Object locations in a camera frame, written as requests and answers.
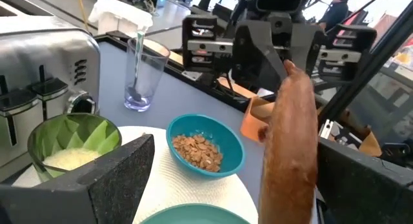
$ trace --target white container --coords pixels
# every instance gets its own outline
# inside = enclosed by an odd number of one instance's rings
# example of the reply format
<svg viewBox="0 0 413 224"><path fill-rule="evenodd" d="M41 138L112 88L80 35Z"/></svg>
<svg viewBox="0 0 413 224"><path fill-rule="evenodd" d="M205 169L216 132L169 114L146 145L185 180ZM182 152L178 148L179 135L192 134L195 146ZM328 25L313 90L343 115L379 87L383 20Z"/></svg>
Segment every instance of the white container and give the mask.
<svg viewBox="0 0 413 224"><path fill-rule="evenodd" d="M97 0L88 20L98 22L98 34L118 30L130 37L154 24L151 14L118 0Z"/></svg>

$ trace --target gray table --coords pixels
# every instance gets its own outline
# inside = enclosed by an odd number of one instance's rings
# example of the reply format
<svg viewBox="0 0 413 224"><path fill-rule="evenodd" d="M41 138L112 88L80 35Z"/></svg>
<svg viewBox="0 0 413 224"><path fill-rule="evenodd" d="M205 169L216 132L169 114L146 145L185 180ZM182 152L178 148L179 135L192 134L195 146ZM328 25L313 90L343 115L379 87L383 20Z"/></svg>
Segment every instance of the gray table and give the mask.
<svg viewBox="0 0 413 224"><path fill-rule="evenodd" d="M151 107L142 113L129 110L123 106L126 54L108 43L100 43L99 46L100 114L119 127L138 125L166 128L175 117L188 113L206 114L222 121L244 143L245 166L238 176L257 206L264 147L243 137L239 132L244 114L166 73L162 75Z"/></svg>

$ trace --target rice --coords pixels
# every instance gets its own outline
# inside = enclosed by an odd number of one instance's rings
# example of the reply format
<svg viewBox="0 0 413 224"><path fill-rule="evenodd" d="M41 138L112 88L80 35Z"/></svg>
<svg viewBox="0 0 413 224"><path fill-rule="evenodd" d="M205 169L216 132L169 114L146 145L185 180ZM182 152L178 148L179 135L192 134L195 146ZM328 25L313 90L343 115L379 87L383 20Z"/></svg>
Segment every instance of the rice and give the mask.
<svg viewBox="0 0 413 224"><path fill-rule="evenodd" d="M43 163L52 167L73 170L95 160L99 156L101 155L93 150L71 148L61 150L53 156L47 157Z"/></svg>

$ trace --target toaster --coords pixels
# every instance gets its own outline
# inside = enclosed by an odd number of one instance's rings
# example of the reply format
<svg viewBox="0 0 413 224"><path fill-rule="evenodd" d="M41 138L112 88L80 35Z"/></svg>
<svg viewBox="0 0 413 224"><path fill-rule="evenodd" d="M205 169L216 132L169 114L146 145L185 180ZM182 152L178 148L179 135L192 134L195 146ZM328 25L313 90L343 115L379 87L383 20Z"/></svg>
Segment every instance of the toaster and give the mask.
<svg viewBox="0 0 413 224"><path fill-rule="evenodd" d="M96 113L99 48L53 16L0 17L0 181L30 164L27 140L44 120Z"/></svg>

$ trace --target white placemat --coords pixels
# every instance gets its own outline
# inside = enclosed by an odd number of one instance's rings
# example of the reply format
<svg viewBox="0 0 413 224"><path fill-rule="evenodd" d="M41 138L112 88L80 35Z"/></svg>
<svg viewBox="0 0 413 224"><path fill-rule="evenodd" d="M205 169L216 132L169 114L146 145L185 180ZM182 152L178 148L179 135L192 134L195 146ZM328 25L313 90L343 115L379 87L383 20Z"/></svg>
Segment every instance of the white placemat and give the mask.
<svg viewBox="0 0 413 224"><path fill-rule="evenodd" d="M222 179L208 180L183 171L170 156L166 131L151 127L120 127L122 144L142 135L153 134L155 156L142 200L136 212L134 224L174 205L184 203L206 203L227 209L250 223L257 223L258 213L247 188L232 175ZM31 166L13 184L33 187L40 183Z"/></svg>

